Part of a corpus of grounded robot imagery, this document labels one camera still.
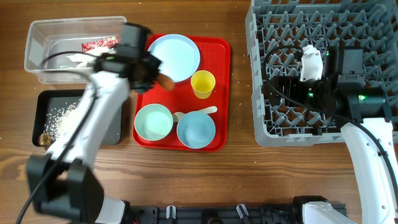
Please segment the orange carrot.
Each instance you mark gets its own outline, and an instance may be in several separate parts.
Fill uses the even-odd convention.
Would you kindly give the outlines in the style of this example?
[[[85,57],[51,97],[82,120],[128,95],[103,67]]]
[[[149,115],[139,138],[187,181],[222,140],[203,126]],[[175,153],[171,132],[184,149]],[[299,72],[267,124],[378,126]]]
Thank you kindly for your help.
[[[174,88],[174,86],[175,86],[174,81],[173,81],[170,77],[168,77],[168,76],[166,76],[166,75],[164,75],[164,74],[162,74],[162,73],[159,73],[159,74],[158,74],[158,76],[157,76],[157,78],[156,78],[156,82],[157,82],[163,89],[165,89],[165,90],[167,90],[167,91],[172,90],[172,89]]]

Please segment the red snack wrapper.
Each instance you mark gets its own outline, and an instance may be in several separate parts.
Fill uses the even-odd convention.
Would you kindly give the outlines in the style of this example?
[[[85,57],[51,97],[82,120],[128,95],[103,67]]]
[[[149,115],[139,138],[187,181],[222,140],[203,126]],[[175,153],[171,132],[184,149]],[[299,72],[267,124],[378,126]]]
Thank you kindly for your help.
[[[120,42],[120,38],[118,35],[112,36],[112,37],[107,37],[104,39],[100,40],[95,40],[91,42],[87,42],[81,45],[82,52],[87,52],[89,50],[96,49],[98,47],[106,47],[106,48],[112,48],[116,44]]]

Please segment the white tissue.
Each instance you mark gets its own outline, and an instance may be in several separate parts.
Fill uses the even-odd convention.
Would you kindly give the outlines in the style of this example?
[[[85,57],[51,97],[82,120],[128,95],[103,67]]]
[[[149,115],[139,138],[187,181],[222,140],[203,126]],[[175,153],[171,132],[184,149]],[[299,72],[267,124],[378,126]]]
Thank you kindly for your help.
[[[111,47],[96,47],[86,52],[66,51],[60,56],[55,68],[86,68],[94,64],[97,57],[102,54],[114,54],[116,49]]]

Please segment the yellow plastic cup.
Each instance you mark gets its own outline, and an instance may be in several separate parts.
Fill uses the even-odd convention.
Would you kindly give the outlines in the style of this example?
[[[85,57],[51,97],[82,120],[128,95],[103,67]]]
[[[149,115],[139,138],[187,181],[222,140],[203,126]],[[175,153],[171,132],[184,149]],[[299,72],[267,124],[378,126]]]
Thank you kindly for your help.
[[[204,100],[211,95],[216,79],[211,72],[199,70],[192,75],[190,83],[195,96]]]

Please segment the light blue bowl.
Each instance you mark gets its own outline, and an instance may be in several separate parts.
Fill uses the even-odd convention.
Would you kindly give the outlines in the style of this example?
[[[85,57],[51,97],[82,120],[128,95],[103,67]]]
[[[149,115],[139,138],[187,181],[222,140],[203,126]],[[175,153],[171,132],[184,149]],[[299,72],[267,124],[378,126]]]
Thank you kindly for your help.
[[[190,149],[207,147],[214,140],[215,135],[215,122],[208,114],[203,112],[189,112],[183,115],[177,123],[178,139]]]

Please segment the white rice grains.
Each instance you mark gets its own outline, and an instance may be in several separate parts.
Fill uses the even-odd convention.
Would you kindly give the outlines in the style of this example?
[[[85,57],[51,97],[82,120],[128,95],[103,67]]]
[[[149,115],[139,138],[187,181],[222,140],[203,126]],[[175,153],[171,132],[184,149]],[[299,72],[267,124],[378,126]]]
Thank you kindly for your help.
[[[44,133],[56,140],[62,132],[63,120],[76,109],[77,103],[65,104],[62,108],[51,108],[45,115]]]

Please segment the brown walnut food scrap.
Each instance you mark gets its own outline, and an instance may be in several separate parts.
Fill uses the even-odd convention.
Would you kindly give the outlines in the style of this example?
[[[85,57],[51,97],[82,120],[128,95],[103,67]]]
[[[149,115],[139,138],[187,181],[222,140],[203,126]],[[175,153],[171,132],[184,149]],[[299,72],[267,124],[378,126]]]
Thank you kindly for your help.
[[[52,137],[47,133],[42,133],[39,136],[38,144],[40,146],[50,146],[52,144]]]

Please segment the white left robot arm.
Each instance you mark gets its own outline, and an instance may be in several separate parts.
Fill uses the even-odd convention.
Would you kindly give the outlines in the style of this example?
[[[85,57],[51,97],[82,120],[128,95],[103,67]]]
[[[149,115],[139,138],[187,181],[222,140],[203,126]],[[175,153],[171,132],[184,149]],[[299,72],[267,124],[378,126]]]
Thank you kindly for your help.
[[[105,196],[93,173],[106,128],[131,91],[143,94],[155,83],[169,82],[160,74],[161,61],[146,50],[150,30],[125,23],[113,54],[95,57],[76,112],[77,119],[47,149],[29,157],[26,165],[30,196],[20,211],[20,223],[29,205],[45,215],[75,223],[132,223],[129,202]]]

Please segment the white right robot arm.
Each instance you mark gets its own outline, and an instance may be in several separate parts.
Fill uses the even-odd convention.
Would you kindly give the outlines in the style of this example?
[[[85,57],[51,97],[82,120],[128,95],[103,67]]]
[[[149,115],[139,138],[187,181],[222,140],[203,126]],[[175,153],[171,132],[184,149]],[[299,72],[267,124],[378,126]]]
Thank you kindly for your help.
[[[363,223],[397,223],[397,158],[387,93],[368,87],[360,47],[288,46],[302,71],[293,97],[267,75],[265,83],[294,106],[332,117],[349,150],[358,186]]]

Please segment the grey dishwasher rack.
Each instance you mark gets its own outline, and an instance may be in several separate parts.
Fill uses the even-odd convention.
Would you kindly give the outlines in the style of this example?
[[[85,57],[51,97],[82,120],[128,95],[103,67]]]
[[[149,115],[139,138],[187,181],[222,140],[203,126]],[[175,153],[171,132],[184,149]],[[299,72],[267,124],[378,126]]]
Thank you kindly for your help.
[[[252,1],[245,18],[252,73],[255,140],[260,146],[311,146],[342,142],[335,122],[324,114],[273,100],[264,76],[292,88],[301,68],[290,45],[364,50],[369,87],[381,86],[397,113],[397,3],[395,1]]]

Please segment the clear plastic waste bin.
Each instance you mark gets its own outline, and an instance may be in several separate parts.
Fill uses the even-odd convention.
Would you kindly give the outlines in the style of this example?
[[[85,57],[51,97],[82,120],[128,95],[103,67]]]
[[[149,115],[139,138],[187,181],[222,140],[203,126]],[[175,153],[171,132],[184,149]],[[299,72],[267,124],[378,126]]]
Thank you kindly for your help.
[[[126,22],[123,16],[34,21],[29,27],[25,45],[24,69],[43,84],[84,83],[85,79],[69,71],[90,74],[92,68],[77,69],[78,64],[71,61],[67,54],[50,59],[43,67],[40,64],[55,53],[81,52],[82,44],[117,36]]]

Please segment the black waste tray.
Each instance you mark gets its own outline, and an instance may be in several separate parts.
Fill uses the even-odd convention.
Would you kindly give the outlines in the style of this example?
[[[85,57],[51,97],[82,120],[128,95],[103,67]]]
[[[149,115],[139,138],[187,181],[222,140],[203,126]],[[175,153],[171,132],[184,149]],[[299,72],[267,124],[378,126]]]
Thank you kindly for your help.
[[[65,104],[77,103],[78,105],[83,93],[84,90],[45,90],[39,94],[32,132],[32,143],[34,146],[40,147],[38,140],[39,136],[44,133],[46,112],[49,112],[51,108],[62,108]],[[107,128],[102,145],[110,146],[120,142],[123,113],[123,106],[121,106]]]

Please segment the large light blue plate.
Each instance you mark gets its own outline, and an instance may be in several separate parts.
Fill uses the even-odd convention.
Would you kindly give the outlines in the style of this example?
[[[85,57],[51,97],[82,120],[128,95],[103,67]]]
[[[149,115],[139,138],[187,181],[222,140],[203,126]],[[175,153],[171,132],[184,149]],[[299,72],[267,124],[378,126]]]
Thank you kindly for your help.
[[[148,51],[162,61],[160,73],[174,83],[189,79],[198,69],[200,51],[190,38],[180,34],[167,34],[156,38]]]

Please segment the mint green bowl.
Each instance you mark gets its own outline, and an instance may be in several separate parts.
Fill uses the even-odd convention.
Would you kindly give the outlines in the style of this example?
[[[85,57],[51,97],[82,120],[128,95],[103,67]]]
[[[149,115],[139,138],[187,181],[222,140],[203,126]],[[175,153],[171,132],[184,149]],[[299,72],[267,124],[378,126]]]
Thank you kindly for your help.
[[[136,133],[147,141],[165,138],[174,125],[168,108],[160,104],[149,104],[141,108],[134,119]]]

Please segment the white plastic spoon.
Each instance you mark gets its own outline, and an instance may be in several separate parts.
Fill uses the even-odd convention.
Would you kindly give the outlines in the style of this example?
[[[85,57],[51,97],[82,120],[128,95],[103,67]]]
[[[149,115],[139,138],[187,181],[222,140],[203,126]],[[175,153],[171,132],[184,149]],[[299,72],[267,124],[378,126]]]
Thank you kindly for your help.
[[[202,112],[205,114],[212,114],[218,111],[218,108],[216,106],[209,106],[207,108],[203,108],[201,110],[198,110],[198,112]],[[183,117],[185,116],[185,113],[183,112],[175,112],[172,117],[173,117],[173,122],[179,122]]]

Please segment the red plastic tray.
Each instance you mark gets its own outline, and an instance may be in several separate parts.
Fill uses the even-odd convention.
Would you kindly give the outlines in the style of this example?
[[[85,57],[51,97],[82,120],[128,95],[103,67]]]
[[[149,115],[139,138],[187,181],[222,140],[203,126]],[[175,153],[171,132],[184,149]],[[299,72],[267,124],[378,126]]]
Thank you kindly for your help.
[[[164,105],[170,112],[191,112],[208,106],[216,106],[218,111],[210,114],[215,123],[216,133],[212,142],[200,149],[201,152],[215,152],[221,149],[228,135],[229,83],[231,67],[231,47],[227,41],[216,37],[190,36],[200,52],[200,70],[207,70],[215,76],[216,85],[209,98],[201,100],[194,95],[190,80],[176,84],[173,90],[166,91],[155,85],[143,95],[138,95],[136,111],[149,104]]]

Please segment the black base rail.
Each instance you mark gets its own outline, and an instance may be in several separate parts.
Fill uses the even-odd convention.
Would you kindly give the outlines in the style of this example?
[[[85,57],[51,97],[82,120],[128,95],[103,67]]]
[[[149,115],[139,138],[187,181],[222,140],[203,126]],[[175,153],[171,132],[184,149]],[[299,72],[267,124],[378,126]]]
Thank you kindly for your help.
[[[139,224],[241,224],[302,223],[298,207],[292,204],[246,207],[247,215],[239,215],[233,207],[132,206],[132,222]]]

